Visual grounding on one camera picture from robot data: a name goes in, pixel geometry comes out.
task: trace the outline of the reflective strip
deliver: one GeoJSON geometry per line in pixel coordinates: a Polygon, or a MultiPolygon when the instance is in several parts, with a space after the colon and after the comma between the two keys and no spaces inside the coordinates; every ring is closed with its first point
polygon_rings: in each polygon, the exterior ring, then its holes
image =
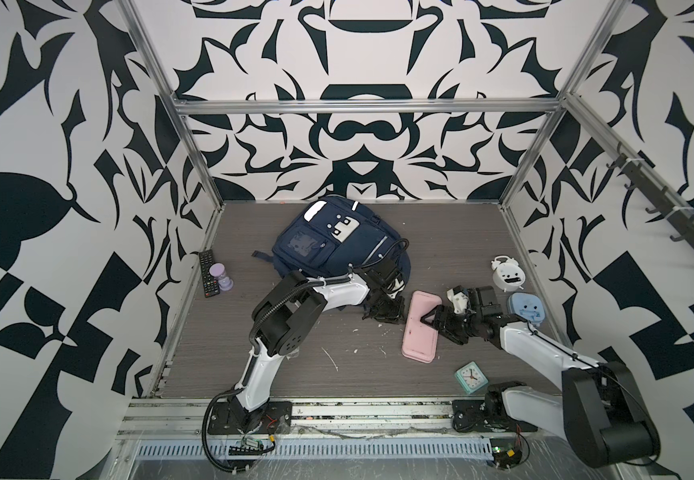
{"type": "Polygon", "coordinates": [[[385,235],[384,238],[381,239],[381,241],[374,247],[373,250],[371,250],[371,253],[363,260],[363,263],[361,265],[365,265],[371,260],[371,257],[376,253],[377,250],[381,247],[381,245],[387,240],[387,236],[385,235]]]}

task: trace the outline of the navy blue backpack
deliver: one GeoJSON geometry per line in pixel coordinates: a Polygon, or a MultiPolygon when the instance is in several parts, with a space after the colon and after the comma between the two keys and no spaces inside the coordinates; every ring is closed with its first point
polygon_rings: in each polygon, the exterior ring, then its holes
{"type": "MultiPolygon", "coordinates": [[[[399,239],[398,232],[367,206],[330,195],[312,202],[286,227],[275,241],[273,257],[258,251],[253,255],[272,261],[280,276],[293,270],[311,277],[339,276],[347,274],[348,264],[361,266],[379,260],[399,239]]],[[[398,267],[405,286],[411,261],[400,246],[390,254],[399,252],[398,267]]]]}

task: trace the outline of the pink pencil case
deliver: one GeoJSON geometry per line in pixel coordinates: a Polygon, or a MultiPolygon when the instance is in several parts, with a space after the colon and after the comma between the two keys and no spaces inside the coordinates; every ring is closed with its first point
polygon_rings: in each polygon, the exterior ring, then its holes
{"type": "Polygon", "coordinates": [[[429,363],[435,358],[438,331],[420,321],[421,316],[441,304],[441,297],[417,290],[411,295],[409,317],[403,333],[401,352],[419,362],[429,363]]]}

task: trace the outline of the wall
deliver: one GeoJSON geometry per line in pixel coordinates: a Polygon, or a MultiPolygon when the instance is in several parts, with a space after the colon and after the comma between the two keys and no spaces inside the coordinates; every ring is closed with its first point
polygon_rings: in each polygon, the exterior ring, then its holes
{"type": "Polygon", "coordinates": [[[113,3],[0,2],[0,478],[106,455],[212,212],[113,3]]]}
{"type": "MultiPolygon", "coordinates": [[[[582,98],[694,206],[694,2],[635,0],[582,98]]],[[[694,251],[566,114],[511,205],[553,311],[580,352],[621,360],[694,478],[694,251]]]]}
{"type": "MultiPolygon", "coordinates": [[[[136,3],[179,98],[292,100],[554,97],[608,2],[136,3]]],[[[541,123],[537,116],[238,115],[196,119],[193,129],[229,200],[301,200],[326,191],[496,200],[541,123]],[[376,167],[352,170],[355,160],[376,167]]]]}

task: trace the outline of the backpack strap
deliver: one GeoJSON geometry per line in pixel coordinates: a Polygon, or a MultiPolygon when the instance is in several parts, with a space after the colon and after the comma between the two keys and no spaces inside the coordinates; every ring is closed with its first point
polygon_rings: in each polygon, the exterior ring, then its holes
{"type": "Polygon", "coordinates": [[[253,254],[251,256],[255,256],[256,258],[260,260],[264,260],[268,264],[271,264],[273,262],[273,257],[269,254],[265,254],[264,252],[260,252],[258,250],[254,250],[253,254]]]}

